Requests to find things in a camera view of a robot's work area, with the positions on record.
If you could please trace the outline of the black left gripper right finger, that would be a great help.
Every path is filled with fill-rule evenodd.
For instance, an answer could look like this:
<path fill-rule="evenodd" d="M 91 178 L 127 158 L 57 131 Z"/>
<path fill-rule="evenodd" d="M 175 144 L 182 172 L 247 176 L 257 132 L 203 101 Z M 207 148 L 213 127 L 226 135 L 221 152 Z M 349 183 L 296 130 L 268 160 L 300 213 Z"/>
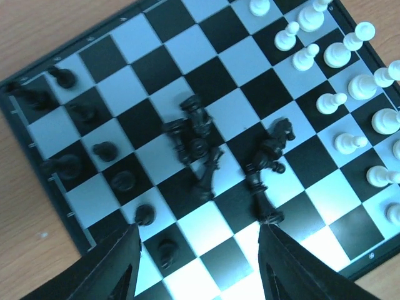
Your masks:
<path fill-rule="evenodd" d="M 262 224 L 258 263 L 266 299 L 377 299 L 275 224 Z"/>

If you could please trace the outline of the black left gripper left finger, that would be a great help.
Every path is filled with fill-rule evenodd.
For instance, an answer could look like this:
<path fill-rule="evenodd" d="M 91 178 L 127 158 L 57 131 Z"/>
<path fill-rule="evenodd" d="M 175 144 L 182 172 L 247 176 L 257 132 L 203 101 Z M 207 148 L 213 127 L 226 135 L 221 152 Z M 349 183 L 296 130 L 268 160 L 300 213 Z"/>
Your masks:
<path fill-rule="evenodd" d="M 130 224 L 23 299 L 134 299 L 140 257 L 139 228 Z"/>

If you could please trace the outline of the black and white chessboard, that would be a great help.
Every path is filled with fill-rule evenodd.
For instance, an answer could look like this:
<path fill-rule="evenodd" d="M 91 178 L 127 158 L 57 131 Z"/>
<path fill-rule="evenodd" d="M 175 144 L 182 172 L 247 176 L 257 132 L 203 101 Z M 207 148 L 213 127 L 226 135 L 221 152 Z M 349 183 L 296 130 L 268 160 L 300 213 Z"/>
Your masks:
<path fill-rule="evenodd" d="M 134 221 L 135 299 L 262 299 L 255 202 L 342 276 L 399 253 L 399 63 L 340 1 L 140 1 L 1 82 L 83 257 Z"/>

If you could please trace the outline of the black rook chess piece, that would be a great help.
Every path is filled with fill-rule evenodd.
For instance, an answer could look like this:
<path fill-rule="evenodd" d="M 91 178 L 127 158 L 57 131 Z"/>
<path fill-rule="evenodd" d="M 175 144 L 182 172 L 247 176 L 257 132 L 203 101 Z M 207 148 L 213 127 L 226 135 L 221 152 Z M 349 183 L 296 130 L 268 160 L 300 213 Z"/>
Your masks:
<path fill-rule="evenodd" d="M 33 110 L 49 109 L 53 106 L 53 101 L 46 91 L 29 89 L 16 81 L 7 83 L 5 92 L 22 99 Z"/>

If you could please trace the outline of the black pawn chess piece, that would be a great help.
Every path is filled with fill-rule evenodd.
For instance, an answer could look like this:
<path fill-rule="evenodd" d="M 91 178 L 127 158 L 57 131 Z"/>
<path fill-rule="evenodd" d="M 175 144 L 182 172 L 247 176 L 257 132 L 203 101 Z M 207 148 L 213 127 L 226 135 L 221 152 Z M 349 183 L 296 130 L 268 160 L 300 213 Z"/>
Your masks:
<path fill-rule="evenodd" d="M 74 87 L 76 83 L 76 76 L 69 69 L 59 69 L 56 66 L 51 66 L 47 69 L 48 73 L 56 79 L 59 86 L 64 89 Z"/>

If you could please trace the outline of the black king chess piece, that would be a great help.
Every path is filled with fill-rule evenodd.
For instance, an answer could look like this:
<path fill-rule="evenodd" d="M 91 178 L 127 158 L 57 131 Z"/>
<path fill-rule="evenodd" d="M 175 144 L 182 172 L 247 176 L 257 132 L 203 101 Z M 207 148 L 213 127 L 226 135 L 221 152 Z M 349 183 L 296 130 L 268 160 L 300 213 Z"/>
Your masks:
<path fill-rule="evenodd" d="M 267 186 L 261 180 L 261 172 L 252 164 L 246 166 L 246 183 L 254 198 L 254 216 L 261 224 L 279 224 L 284 214 L 277 210 L 266 195 Z"/>

